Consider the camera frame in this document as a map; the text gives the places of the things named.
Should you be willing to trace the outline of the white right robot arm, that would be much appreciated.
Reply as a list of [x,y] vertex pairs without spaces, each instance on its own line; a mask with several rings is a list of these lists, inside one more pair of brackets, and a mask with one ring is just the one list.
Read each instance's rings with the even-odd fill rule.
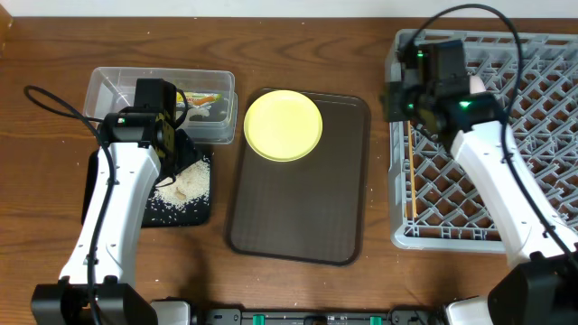
[[385,85],[389,120],[423,122],[478,190],[504,244],[510,272],[485,297],[452,302],[449,324],[575,324],[577,236],[556,216],[477,77]]

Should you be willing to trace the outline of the yellow plate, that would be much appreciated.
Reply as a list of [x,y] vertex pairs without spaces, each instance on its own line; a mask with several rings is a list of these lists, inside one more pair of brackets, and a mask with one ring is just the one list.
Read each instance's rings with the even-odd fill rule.
[[303,158],[320,142],[322,114],[304,94],[272,90],[257,97],[244,119],[249,147],[263,158],[287,163]]

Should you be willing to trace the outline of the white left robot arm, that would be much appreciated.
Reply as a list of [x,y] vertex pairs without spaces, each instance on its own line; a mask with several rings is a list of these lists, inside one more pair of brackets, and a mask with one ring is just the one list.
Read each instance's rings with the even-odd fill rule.
[[192,305],[148,302],[135,290],[136,246],[154,185],[180,169],[190,141],[166,113],[112,113],[97,131],[94,189],[79,239],[56,284],[31,300],[39,324],[192,324]]

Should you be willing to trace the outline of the clear plastic waste bin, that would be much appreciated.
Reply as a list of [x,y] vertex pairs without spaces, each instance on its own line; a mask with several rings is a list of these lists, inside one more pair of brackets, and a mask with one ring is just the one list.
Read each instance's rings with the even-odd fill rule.
[[235,77],[226,70],[99,67],[91,74],[84,115],[102,119],[108,113],[132,106],[138,79],[164,79],[182,93],[221,94],[220,101],[207,105],[210,106],[209,117],[190,120],[190,110],[194,107],[177,107],[176,115],[186,115],[181,129],[199,144],[233,142],[238,116],[238,97],[235,93]]

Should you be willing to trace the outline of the pink white bowl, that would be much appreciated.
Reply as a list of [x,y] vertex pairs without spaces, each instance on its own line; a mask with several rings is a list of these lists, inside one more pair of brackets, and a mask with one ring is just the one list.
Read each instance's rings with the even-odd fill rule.
[[470,93],[478,94],[486,91],[483,80],[478,76],[470,76]]

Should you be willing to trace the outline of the white tissue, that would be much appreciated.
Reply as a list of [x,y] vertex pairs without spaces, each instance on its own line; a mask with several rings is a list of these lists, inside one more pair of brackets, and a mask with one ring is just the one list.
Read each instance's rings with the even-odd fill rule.
[[202,119],[210,116],[210,106],[194,107],[190,110],[190,120]]

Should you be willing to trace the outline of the brown serving tray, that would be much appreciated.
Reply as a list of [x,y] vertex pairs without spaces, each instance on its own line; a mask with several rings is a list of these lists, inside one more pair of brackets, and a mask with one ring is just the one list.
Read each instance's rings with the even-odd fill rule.
[[273,162],[241,141],[225,240],[239,254],[349,265],[362,247],[370,109],[359,97],[307,96],[323,131],[306,156]]

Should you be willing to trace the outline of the wooden chopstick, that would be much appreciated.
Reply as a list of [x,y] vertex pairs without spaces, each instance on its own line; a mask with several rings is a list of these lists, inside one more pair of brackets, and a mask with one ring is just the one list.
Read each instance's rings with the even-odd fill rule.
[[411,122],[406,123],[407,126],[407,142],[408,142],[408,161],[409,161],[409,173],[410,173],[410,190],[411,190],[411,210],[412,210],[412,220],[415,221],[417,217],[416,208],[416,193],[415,193],[415,167],[414,167],[414,150],[413,150],[413,137],[412,137],[412,126]]

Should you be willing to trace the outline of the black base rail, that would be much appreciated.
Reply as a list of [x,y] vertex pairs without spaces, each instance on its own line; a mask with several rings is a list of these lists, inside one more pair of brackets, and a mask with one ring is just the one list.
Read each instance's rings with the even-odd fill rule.
[[394,308],[391,311],[207,310],[201,325],[443,325],[440,311]]

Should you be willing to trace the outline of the grey plastic dishwasher rack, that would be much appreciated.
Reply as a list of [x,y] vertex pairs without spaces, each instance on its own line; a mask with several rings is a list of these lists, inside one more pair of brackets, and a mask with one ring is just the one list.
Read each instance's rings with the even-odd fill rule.
[[[460,39],[465,69],[506,107],[518,149],[557,215],[577,228],[577,37],[521,33],[523,56],[508,32],[425,30],[415,43]],[[441,144],[412,127],[417,217],[412,220],[407,126],[390,126],[392,242],[402,249],[501,254],[482,200]]]

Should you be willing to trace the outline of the green snack wrapper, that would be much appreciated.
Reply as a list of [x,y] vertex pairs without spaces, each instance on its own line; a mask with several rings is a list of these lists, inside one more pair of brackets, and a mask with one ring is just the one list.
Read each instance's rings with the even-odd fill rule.
[[202,107],[212,105],[222,99],[218,93],[183,92],[177,93],[177,107]]

